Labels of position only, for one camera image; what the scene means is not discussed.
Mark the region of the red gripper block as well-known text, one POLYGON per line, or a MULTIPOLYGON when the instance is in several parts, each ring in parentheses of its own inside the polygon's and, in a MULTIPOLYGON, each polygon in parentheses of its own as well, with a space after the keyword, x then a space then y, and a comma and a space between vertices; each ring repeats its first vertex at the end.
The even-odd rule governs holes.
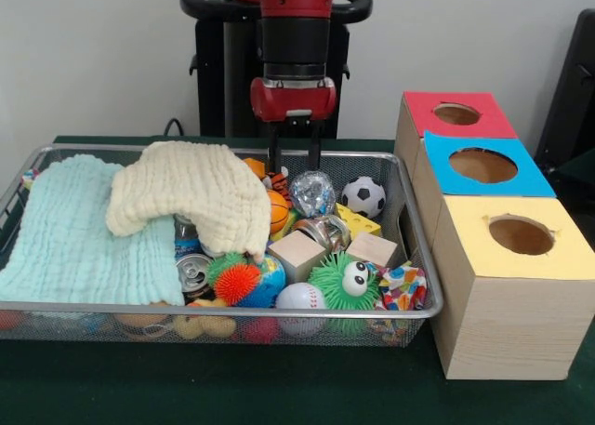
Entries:
POLYGON ((336 107, 337 89, 333 80, 271 80, 255 78, 250 86, 250 101, 256 118, 270 122, 269 171, 281 172, 278 123, 290 117, 307 116, 311 120, 309 170, 318 170, 321 159, 321 131, 323 122, 336 107))

